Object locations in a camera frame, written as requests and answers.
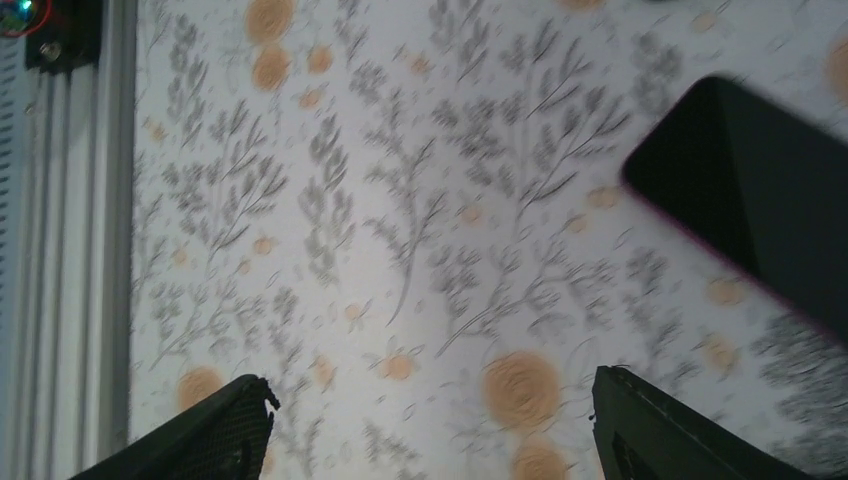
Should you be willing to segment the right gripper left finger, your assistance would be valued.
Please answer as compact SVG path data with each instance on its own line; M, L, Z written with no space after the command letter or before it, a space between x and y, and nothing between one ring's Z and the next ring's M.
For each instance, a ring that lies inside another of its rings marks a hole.
M258 479L279 408L265 378L242 375L72 479Z

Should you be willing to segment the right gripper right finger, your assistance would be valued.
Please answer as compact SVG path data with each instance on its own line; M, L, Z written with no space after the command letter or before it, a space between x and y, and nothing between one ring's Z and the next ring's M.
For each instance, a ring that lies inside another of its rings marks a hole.
M599 366L593 435L607 479L809 479L621 366Z

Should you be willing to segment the magenta smartphone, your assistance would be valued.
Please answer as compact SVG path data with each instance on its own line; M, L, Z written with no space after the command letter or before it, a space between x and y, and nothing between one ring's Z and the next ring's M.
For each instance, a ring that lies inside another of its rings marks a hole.
M626 157L641 200L837 342L847 339L847 143L721 75Z

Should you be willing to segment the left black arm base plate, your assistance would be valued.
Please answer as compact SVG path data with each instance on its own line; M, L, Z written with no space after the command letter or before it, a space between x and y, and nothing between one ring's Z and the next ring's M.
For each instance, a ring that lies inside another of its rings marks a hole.
M59 74L99 63L104 1L33 1L35 18L25 36L25 68Z

